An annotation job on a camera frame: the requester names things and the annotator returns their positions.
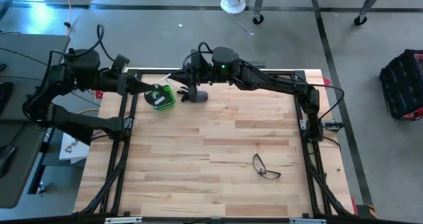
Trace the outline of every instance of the wooden tabletop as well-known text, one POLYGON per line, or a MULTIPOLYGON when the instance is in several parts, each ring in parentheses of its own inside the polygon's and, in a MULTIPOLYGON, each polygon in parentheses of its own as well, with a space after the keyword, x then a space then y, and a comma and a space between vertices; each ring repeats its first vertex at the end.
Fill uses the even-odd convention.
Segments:
MULTIPOLYGON (((309 83, 323 84, 320 70, 305 70, 305 74, 309 83)), ((160 78, 145 75, 143 81, 155 83, 160 78)), ((311 213, 293 96, 240 91, 226 84, 199 89, 208 92, 206 103, 181 103, 175 89, 175 107, 160 112, 139 96, 120 213, 160 217, 301 217, 311 213), (257 174, 252 165, 256 153, 268 170, 282 174, 279 179, 257 174)), ((317 89, 322 114, 329 109, 328 98, 324 88, 317 89)), ((117 116, 120 101, 118 94, 106 93, 99 116, 117 116)), ((336 139, 330 132, 325 135, 336 139)), ((107 138, 92 143, 75 211, 87 206, 103 185, 111 147, 107 138)), ((331 141, 320 142, 320 148, 329 187, 353 212, 339 148, 331 141)), ((109 207, 113 194, 112 188, 109 207)))

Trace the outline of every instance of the caster wheel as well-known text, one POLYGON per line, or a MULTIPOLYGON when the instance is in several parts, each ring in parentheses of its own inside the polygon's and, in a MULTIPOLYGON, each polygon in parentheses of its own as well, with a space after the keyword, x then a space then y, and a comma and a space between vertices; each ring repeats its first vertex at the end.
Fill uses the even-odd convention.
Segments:
POLYGON ((361 26, 361 25, 365 24, 365 22, 367 22, 367 17, 364 17, 362 22, 360 22, 360 16, 358 16, 358 17, 356 17, 356 19, 354 19, 354 25, 356 25, 356 26, 361 26))
POLYGON ((256 17, 253 17, 252 18, 252 22, 255 24, 255 25, 259 25, 260 23, 262 23, 264 21, 264 16, 263 15, 260 15, 260 20, 257 20, 256 19, 256 17))

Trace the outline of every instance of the eyeglasses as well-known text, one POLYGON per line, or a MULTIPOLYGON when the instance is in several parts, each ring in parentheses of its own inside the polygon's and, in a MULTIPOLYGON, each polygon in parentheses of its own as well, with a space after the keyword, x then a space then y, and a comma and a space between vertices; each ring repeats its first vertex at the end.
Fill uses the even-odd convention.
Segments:
POLYGON ((263 178, 278 179, 281 175, 279 172, 266 170, 266 167, 264 166, 264 163, 258 154, 255 154, 252 158, 252 165, 254 165, 257 173, 263 178))

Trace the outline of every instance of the black case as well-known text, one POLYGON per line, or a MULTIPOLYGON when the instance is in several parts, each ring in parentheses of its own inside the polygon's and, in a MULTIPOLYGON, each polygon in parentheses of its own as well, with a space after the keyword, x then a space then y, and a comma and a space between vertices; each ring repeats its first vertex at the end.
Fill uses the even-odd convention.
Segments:
POLYGON ((423 108, 423 50, 405 50, 382 69, 379 78, 393 118, 423 108))

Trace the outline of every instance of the white paper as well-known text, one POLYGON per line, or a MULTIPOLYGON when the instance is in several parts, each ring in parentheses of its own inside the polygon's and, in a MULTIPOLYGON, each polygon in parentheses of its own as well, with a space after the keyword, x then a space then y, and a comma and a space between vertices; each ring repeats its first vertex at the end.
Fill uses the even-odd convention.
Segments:
POLYGON ((89 150, 90 147, 87 144, 77 141, 75 138, 64 133, 61 140, 59 160, 74 160, 71 163, 75 163, 87 158, 89 150))

